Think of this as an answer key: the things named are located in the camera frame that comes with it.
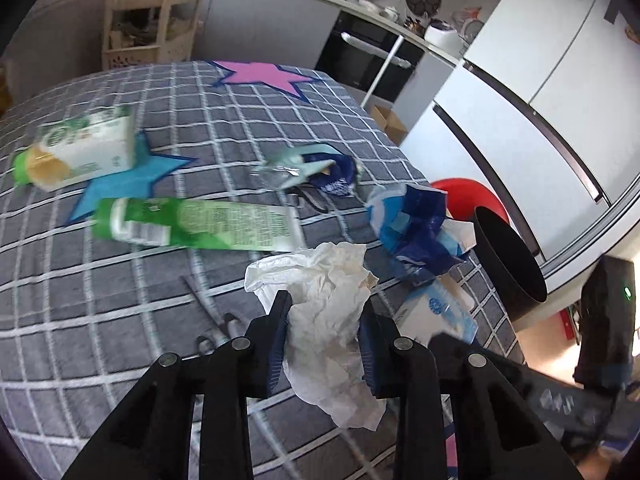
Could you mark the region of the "beige storage trolley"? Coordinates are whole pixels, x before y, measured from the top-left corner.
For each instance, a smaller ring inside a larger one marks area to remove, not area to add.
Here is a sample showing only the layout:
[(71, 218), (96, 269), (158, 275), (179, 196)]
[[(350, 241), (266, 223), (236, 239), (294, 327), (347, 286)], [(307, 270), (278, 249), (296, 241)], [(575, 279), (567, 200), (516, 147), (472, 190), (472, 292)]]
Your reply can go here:
[(201, 0), (106, 0), (102, 68), (190, 60)]

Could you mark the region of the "white mop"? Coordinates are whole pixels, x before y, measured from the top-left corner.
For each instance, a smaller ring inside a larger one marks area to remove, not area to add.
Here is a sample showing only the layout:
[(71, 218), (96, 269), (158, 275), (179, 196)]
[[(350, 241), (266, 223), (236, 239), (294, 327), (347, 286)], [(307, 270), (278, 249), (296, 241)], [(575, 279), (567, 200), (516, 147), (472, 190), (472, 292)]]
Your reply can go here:
[(407, 62), (405, 60), (403, 60), (402, 58), (398, 58), (398, 56), (397, 56), (397, 52), (398, 52), (398, 50), (401, 47), (403, 42), (404, 42), (404, 37), (399, 35), (397, 37), (397, 39), (395, 40), (395, 42), (394, 42), (392, 50), (390, 50), (388, 52), (385, 52), (382, 49), (378, 49), (378, 48), (374, 48), (374, 47), (370, 47), (370, 48), (366, 49), (366, 52), (369, 53), (370, 55), (375, 55), (375, 56), (378, 56), (379, 58), (383, 58), (383, 64), (382, 64), (382, 67), (378, 70), (378, 73), (374, 77), (374, 79), (372, 81), (372, 84), (370, 84), (370, 87), (369, 87), (368, 91), (366, 92), (366, 94), (364, 95), (364, 97), (362, 98), (362, 100), (360, 102), (360, 106), (362, 108), (365, 108), (367, 106), (367, 102), (369, 102), (370, 97), (372, 96), (374, 90), (376, 89), (376, 87), (380, 83), (382, 77), (384, 76), (384, 74), (385, 74), (386, 70), (388, 69), (388, 66), (390, 66), (390, 64), (397, 63), (397, 64), (399, 64), (400, 67), (405, 68)]

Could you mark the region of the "white blue paper box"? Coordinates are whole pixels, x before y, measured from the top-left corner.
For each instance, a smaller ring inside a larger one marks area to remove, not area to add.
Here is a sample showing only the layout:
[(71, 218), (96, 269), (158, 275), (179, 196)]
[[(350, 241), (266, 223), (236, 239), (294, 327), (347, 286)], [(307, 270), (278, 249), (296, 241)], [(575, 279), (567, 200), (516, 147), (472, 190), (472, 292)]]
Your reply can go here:
[(441, 280), (414, 290), (394, 315), (401, 336), (427, 346), (438, 334), (466, 344), (474, 341), (478, 326), (471, 315), (473, 300), (456, 282), (447, 287)]

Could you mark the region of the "blue plastic bag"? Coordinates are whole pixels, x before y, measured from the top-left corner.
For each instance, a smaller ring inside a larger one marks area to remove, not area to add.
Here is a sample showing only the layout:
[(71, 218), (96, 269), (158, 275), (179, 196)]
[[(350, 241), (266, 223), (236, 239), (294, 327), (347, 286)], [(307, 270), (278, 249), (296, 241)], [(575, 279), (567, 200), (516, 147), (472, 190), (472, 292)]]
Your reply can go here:
[(401, 280), (427, 284), (464, 263), (476, 246), (472, 222), (448, 214), (448, 194), (432, 186), (397, 183), (367, 193), (360, 185), (362, 166), (331, 145), (287, 148), (261, 162), (253, 176), (273, 191), (298, 195), (316, 211), (326, 206), (303, 191), (305, 185), (326, 196), (364, 198), (370, 227), (390, 253)]

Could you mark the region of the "black trash bin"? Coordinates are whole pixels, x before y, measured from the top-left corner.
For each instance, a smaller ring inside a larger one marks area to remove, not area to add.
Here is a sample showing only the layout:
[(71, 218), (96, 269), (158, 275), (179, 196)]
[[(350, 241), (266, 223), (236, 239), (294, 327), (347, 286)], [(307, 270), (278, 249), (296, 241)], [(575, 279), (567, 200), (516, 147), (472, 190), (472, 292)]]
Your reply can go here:
[(524, 240), (491, 209), (476, 207), (473, 224), (474, 252), (510, 320), (516, 322), (548, 298), (540, 267)]

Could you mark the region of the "white rice cooker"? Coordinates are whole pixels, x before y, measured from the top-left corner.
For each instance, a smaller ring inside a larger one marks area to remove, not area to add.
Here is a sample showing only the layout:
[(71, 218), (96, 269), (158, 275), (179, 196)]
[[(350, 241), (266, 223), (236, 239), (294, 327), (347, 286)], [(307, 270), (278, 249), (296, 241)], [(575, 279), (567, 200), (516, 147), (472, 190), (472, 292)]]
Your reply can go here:
[(433, 18), (428, 24), (424, 39), (435, 48), (439, 48), (451, 55), (459, 55), (463, 47), (457, 29), (445, 21)]

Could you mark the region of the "grey checkered tablecloth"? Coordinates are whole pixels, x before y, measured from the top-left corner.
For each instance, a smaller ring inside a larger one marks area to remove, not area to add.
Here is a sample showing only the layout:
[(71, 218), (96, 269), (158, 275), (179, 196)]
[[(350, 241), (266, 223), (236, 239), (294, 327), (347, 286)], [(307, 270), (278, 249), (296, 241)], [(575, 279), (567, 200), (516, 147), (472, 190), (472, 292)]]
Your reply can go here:
[(306, 70), (299, 96), (226, 76), (204, 61), (110, 70), (17, 101), (2, 118), (1, 417), (42, 478), (64, 474), (163, 352), (190, 356), (226, 314), (247, 324), (262, 306), (243, 286), (252, 252), (98, 240), (81, 185), (16, 185), (11, 162), (39, 125), (131, 105), (154, 156), (175, 165), (146, 180), (157, 196), (280, 205), (253, 168), (312, 142), (355, 157), (365, 191), (424, 180), (329, 76)]

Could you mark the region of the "white tissue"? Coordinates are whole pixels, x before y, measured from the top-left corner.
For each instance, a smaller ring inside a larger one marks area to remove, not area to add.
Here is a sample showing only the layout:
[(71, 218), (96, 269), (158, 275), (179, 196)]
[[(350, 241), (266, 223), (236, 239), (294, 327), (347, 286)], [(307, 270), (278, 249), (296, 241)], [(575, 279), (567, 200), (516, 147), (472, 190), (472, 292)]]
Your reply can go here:
[(322, 243), (250, 264), (244, 289), (270, 311), (276, 295), (292, 297), (283, 370), (300, 400), (340, 428), (378, 429), (386, 403), (363, 379), (359, 320), (378, 278), (364, 266), (367, 246)]

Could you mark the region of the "cardboard box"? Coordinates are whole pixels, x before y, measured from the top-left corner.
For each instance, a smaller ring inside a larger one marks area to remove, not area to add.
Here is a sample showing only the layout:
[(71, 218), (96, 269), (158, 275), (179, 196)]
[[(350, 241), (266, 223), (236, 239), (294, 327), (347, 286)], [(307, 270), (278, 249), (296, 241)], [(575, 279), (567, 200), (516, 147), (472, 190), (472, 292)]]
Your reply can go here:
[(408, 129), (399, 117), (390, 108), (377, 105), (371, 107), (370, 115), (393, 144), (401, 146), (408, 134)]

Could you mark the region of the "white refrigerator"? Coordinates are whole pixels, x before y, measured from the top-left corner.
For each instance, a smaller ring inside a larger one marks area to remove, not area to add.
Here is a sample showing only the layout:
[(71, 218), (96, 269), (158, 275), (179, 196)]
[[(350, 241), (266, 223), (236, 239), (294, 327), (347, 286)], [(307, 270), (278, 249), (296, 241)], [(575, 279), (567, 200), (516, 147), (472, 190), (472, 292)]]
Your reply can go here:
[(502, 200), (558, 289), (639, 221), (639, 46), (613, 0), (500, 0), (401, 145)]

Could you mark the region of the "green tube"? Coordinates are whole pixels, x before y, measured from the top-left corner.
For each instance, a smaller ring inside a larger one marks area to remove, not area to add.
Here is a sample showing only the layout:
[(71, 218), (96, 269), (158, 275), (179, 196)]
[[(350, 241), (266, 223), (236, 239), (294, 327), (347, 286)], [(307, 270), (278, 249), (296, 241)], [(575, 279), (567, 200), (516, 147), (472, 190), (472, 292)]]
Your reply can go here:
[(101, 240), (148, 247), (240, 252), (306, 247), (294, 208), (223, 200), (106, 198), (94, 211), (92, 230)]

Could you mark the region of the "black built-in oven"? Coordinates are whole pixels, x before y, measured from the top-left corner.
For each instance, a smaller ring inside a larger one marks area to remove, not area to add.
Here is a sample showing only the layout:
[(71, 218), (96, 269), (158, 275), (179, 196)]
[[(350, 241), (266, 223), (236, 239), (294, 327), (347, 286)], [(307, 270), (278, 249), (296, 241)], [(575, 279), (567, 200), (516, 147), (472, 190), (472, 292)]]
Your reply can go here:
[[(343, 86), (367, 92), (398, 36), (355, 15), (340, 12), (319, 56), (316, 70)], [(418, 66), (424, 51), (404, 40), (373, 91), (394, 102)]]

